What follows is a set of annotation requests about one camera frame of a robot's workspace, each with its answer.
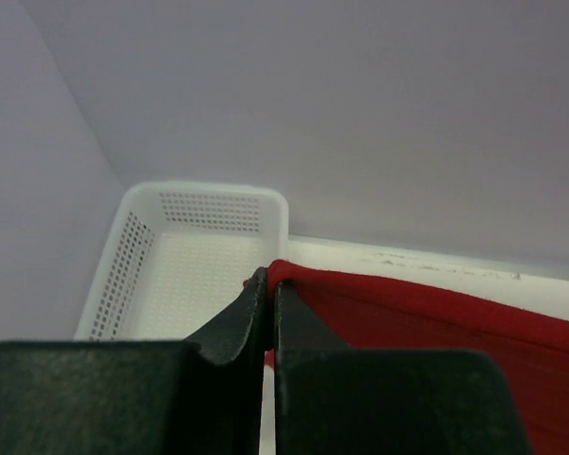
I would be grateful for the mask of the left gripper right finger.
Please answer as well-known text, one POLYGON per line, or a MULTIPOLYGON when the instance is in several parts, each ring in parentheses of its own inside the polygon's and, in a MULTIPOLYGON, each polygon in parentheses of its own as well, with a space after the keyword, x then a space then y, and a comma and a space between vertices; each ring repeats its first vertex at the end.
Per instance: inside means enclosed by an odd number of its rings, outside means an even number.
POLYGON ((280 454, 527 454, 503 373, 459 349, 360 349, 282 282, 274 297, 280 454))

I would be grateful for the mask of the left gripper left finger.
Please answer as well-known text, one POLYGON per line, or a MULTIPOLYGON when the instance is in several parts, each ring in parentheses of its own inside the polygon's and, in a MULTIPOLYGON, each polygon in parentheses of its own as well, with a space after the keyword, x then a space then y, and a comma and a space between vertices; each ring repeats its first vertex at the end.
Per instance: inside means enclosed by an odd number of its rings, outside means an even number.
POLYGON ((0 454, 255 454, 267 276, 188 337, 0 342, 0 454))

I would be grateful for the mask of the dark red t shirt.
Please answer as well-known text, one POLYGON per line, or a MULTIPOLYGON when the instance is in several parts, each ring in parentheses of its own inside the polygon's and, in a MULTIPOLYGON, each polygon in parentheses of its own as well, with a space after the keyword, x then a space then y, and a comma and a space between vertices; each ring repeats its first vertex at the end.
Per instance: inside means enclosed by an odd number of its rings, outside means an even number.
POLYGON ((303 267, 266 271, 270 297, 291 282, 338 337, 358 348, 467 348, 503 370, 537 454, 569 454, 569 321, 437 287, 303 267))

